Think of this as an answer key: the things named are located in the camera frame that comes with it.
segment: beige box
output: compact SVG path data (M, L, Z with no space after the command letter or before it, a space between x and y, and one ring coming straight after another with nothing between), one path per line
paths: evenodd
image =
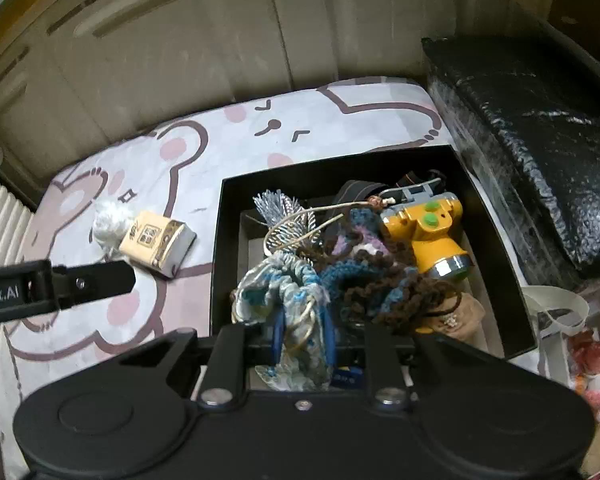
M126 232L120 251L132 260L173 278L196 234L183 222L141 211Z

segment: wardrobe door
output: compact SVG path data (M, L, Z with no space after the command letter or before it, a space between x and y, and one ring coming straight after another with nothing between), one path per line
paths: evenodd
M0 56L0 144L37 184L107 143L33 30Z
M504 30L509 0L275 0L296 87L425 71L420 40Z
M59 0L36 25L110 140L290 89L272 0Z

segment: mattress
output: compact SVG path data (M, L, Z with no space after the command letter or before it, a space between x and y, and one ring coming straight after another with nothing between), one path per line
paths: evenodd
M0 433L8 478L26 470L11 421L35 389L179 327L208 334L224 178L369 150L446 143L452 143L449 131L420 86L373 77L177 118L62 170L27 230L23 261L50 258L66 266L102 261L91 225L94 203L105 199L184 221L198 238L174 280L135 267L136 286L125 296L0 327Z

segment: metal screw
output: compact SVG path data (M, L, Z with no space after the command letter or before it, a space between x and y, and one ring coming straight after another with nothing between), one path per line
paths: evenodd
M207 406L222 406L231 402L233 398L233 394L224 388L209 388L200 395L200 399Z
M299 410L300 412L308 412L311 407L312 403L308 400L298 400L298 402L296 402L296 410Z
M392 386L380 388L376 392L376 400L378 400L384 406L398 406L403 404L406 399L407 392Z

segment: pink cheek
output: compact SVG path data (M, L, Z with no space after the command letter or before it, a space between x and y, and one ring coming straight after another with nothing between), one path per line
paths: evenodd
M247 111L242 105L228 106L224 109L224 116L232 123L240 123L247 117Z
M187 142L181 138L167 140L160 148L160 158L162 160L173 160L187 151Z
M96 359L99 362L106 361L107 359L112 358L111 354L106 353L104 350L100 350L100 348L98 348L97 346L94 347L93 353L96 354Z
M72 191L60 204L59 213L64 216L67 213L74 211L82 203L84 195L85 193L82 189Z
M267 166L270 168L277 168L279 166L288 166L293 164L291 157L284 155L283 153L271 153L267 157Z
M129 294L110 301L107 307L107 320L111 326L121 326L129 322L140 307L140 292L132 290Z
M118 188L120 187L120 184L122 184L122 181L125 179L125 171L124 170L119 170L116 172L116 174L113 176L113 178L111 179L111 183L109 184L109 194L113 195Z

